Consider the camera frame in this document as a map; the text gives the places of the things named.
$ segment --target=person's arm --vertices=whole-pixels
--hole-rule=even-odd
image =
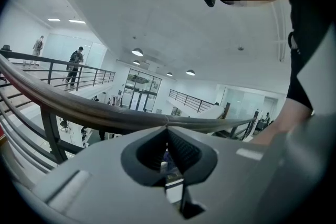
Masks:
[[[250,142],[269,145],[276,134],[287,133],[310,117],[312,110],[305,105],[287,98],[277,119]]]

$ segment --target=fluorescent light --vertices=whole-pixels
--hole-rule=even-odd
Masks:
[[[85,22],[82,21],[82,20],[69,20],[69,22],[71,22],[71,23],[85,24]]]
[[[195,75],[195,71],[194,70],[188,70],[186,73],[188,75],[190,75],[190,76],[194,76]]]
[[[132,50],[132,53],[135,54],[135,55],[137,55],[137,56],[143,56],[143,52],[142,52],[142,50],[141,50],[141,49],[138,49],[138,48]]]

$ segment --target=ceiling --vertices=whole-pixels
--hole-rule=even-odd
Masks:
[[[40,1],[43,6],[47,0]],[[140,68],[157,65],[157,73],[172,72],[177,79],[223,80],[223,73],[247,77],[265,68],[287,78],[289,11],[286,0],[252,8],[218,0],[213,8],[203,0],[52,0],[41,16],[64,18],[64,27],[73,26],[69,17],[83,19],[118,59],[139,60]],[[144,57],[133,55],[134,48]],[[196,76],[186,75],[188,69]]]
[[[50,28],[67,28],[73,30],[89,30],[84,24],[74,24],[69,19],[81,20],[77,12],[67,0],[12,0],[21,8],[36,16]],[[60,22],[50,22],[48,18],[58,18]]]

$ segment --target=gray device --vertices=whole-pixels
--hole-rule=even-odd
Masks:
[[[269,147],[156,127],[99,142],[51,171],[28,204],[53,223],[274,223],[328,167],[336,115],[314,116]],[[165,150],[183,174],[179,209],[165,195]]]

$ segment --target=black sleeve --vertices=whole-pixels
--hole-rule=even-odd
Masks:
[[[310,104],[310,101],[297,78],[298,73],[304,66],[303,59],[298,50],[291,50],[290,58],[291,58],[291,74],[290,74],[290,85],[287,93],[287,98],[293,99],[312,110],[313,108]]]

